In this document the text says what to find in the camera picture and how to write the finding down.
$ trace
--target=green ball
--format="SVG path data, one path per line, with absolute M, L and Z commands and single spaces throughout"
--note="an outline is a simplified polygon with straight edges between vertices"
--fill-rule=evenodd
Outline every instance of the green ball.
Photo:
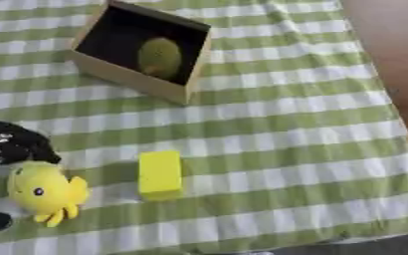
M 182 62 L 178 45 L 166 38 L 154 38 L 145 42 L 137 58 L 142 73 L 164 80 L 174 77 Z

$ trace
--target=open box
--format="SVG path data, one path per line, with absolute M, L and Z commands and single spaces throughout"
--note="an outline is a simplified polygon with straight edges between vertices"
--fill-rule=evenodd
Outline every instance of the open box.
M 186 105 L 210 50 L 209 31 L 204 23 L 108 0 L 76 36 L 70 55 L 85 73 Z M 179 71 L 169 81 L 138 70 L 138 50 L 155 37 L 174 41 L 182 53 Z

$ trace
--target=yellow plush toy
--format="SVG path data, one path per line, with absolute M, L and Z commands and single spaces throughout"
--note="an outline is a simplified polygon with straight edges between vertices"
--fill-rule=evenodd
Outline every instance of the yellow plush toy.
M 78 205 L 89 196 L 85 180 L 75 176 L 68 181 L 59 165 L 43 161 L 22 163 L 9 175 L 7 189 L 10 198 L 34 213 L 36 222 L 48 221 L 48 227 L 62 222 L 65 210 L 68 218 L 77 217 Z

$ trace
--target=yellow cube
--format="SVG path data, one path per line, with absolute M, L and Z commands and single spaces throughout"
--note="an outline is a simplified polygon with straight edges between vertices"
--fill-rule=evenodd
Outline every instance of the yellow cube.
M 182 195 L 178 151 L 143 152 L 139 156 L 139 193 L 145 200 L 161 201 Z

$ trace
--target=tablecloth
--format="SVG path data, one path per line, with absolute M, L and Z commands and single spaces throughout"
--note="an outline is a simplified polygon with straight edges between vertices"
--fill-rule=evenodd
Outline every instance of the tablecloth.
M 0 254 L 199 254 L 408 232 L 408 132 L 336 0 L 140 3 L 206 22 L 186 108 L 80 74 L 69 43 L 100 0 L 0 0 L 0 120 L 50 137 L 92 195 Z M 137 195 L 142 151 L 181 152 L 184 197 Z

